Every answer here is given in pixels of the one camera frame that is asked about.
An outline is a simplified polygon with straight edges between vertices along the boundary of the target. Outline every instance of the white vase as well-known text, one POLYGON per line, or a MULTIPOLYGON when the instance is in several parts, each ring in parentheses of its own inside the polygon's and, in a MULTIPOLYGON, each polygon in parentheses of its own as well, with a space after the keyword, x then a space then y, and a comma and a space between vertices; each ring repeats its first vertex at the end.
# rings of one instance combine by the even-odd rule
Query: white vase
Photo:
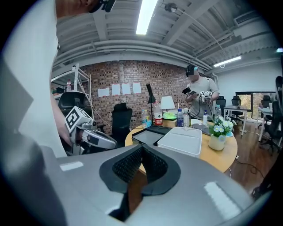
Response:
POLYGON ((208 146, 214 150, 221 151, 225 146, 225 141, 226 141, 226 136, 223 141, 220 141, 219 137, 216 137, 212 134, 208 146))

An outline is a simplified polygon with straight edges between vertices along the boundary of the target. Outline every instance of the white desk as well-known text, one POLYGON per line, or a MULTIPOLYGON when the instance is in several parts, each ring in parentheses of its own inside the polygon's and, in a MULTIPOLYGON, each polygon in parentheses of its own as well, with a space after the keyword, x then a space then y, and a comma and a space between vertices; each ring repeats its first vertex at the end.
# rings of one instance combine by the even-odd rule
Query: white desk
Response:
POLYGON ((258 108, 258 115, 257 115, 257 118, 256 118, 256 129, 257 129, 257 124, 258 124, 258 117, 259 117, 259 115, 261 113, 263 113, 264 119, 263 119, 263 122, 262 122, 262 127, 261 127, 261 131, 260 131, 260 137, 259 137, 258 141, 261 141, 262 134, 264 132, 265 116, 267 116, 267 115, 271 115, 272 116, 272 110, 270 110, 269 108, 258 108))
POLYGON ((244 125, 243 125, 243 129, 242 129, 242 136, 244 134, 245 131, 245 127, 246 127, 246 121, 247 121, 247 111, 248 109, 245 106, 240 106, 240 108, 238 108, 237 106, 227 106, 224 108, 224 119, 226 119, 226 110, 228 111, 228 115, 230 116, 231 111, 239 111, 239 112, 243 112, 245 114, 245 119, 244 119, 244 125))

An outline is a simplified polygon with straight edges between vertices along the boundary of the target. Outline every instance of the white plastic bin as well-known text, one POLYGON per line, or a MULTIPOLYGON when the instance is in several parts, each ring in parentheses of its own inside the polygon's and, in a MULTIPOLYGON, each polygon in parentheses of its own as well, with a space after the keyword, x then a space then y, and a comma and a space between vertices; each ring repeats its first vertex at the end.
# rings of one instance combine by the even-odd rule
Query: white plastic bin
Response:
POLYGON ((173 128, 157 142, 159 147, 199 158, 202 146, 202 131, 192 128, 173 128))

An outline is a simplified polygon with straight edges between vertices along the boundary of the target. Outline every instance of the white paper on wall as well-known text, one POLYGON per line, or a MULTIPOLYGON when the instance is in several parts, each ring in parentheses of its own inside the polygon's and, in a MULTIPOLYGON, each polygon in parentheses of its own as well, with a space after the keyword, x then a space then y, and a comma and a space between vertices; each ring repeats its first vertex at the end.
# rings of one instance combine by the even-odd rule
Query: white paper on wall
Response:
POLYGON ((112 96, 121 95, 120 84, 112 84, 112 96))
POLYGON ((123 95, 131 94, 131 88, 130 88, 129 83, 122 83, 122 92, 123 92, 123 95))
POLYGON ((134 94, 141 94, 142 93, 141 83, 133 83, 133 93, 134 94))
POLYGON ((107 96, 110 96, 109 88, 98 89, 98 97, 107 97, 107 96))

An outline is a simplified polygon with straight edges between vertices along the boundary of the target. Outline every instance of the tube light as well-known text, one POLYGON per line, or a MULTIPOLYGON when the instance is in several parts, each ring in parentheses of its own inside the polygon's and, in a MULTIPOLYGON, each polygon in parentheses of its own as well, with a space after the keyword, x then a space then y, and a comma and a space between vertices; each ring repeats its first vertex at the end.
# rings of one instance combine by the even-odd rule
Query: tube light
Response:
POLYGON ((226 63, 230 63, 230 62, 233 62, 233 61, 235 61, 235 60, 240 60, 240 59, 241 59, 241 57, 238 56, 238 57, 232 58, 232 59, 230 59, 230 60, 226 60, 226 61, 223 61, 223 62, 221 62, 221 63, 215 64, 215 65, 213 65, 213 66, 216 68, 216 67, 218 67, 218 66, 220 66, 220 65, 223 65, 223 64, 226 64, 226 63))
POLYGON ((157 2, 158 0, 142 0, 136 34, 146 35, 157 2))

